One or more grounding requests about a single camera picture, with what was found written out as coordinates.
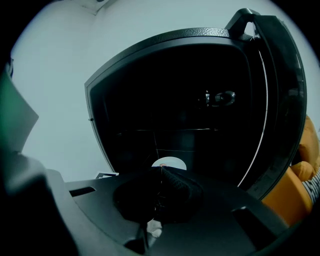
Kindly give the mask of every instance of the open lid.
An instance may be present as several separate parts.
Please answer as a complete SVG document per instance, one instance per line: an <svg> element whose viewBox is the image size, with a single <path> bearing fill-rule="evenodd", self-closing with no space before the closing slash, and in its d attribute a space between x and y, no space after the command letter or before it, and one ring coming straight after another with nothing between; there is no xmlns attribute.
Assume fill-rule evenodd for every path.
<svg viewBox="0 0 320 256"><path fill-rule="evenodd" d="M255 36L244 34L248 22ZM163 33L119 53L85 83L97 141L117 173L162 157L262 198L297 150L306 84L275 16L239 10L226 29Z"/></svg>

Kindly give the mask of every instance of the orange object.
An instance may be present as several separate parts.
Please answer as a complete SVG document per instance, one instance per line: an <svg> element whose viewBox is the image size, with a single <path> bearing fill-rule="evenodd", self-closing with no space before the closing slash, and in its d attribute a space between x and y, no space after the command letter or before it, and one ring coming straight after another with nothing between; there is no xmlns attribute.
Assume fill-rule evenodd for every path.
<svg viewBox="0 0 320 256"><path fill-rule="evenodd" d="M262 200L289 225L301 221L312 210L312 200L302 182L314 177L320 166L316 129L307 116L298 152L301 162L289 167L271 192Z"/></svg>
<svg viewBox="0 0 320 256"><path fill-rule="evenodd" d="M320 154L319 154L318 158L316 159L315 164L313 166L315 174L317 174L319 168L320 168Z"/></svg>
<svg viewBox="0 0 320 256"><path fill-rule="evenodd" d="M302 161L306 161L312 166L315 165L319 156L319 141L315 126L309 116L306 116L305 119L298 151Z"/></svg>
<svg viewBox="0 0 320 256"><path fill-rule="evenodd" d="M312 165L305 161L292 165L291 169L302 182L311 180L317 174Z"/></svg>
<svg viewBox="0 0 320 256"><path fill-rule="evenodd" d="M290 167L262 202L289 226L305 218L313 206L307 190Z"/></svg>

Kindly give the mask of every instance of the black plastic panel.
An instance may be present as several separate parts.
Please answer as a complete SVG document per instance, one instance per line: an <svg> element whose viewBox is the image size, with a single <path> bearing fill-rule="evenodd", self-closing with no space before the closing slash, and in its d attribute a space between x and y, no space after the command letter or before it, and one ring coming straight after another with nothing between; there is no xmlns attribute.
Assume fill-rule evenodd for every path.
<svg viewBox="0 0 320 256"><path fill-rule="evenodd" d="M307 91L302 60L285 24L276 16L262 15L255 15L253 22L267 76L268 112L259 154L241 187L261 199L277 184L297 152L306 119Z"/></svg>
<svg viewBox="0 0 320 256"><path fill-rule="evenodd" d="M171 40L130 55L90 84L93 125L114 170L182 156L188 170L237 185L263 130L253 117L266 108L265 88L253 89L253 82L264 83L254 49L228 38ZM235 101L212 106L226 91ZM255 108L253 94L261 96Z"/></svg>
<svg viewBox="0 0 320 256"><path fill-rule="evenodd" d="M167 184L163 172L176 180ZM179 190L181 186L177 183L182 183L185 189ZM141 240L144 224L152 218L160 220L161 236L144 247L152 256L180 252L186 256L213 252L248 255L287 229L270 209L240 188L172 167L70 182L66 186L69 190L93 187L95 192L73 199L103 232L137 252L143 252L141 243L147 243ZM157 204L158 195L165 195L162 208ZM242 208L247 209L256 227L257 223L262 227L259 237L252 237L256 227L243 223L248 214L235 216L234 210ZM140 240L137 242L140 246L130 242L135 240Z"/></svg>

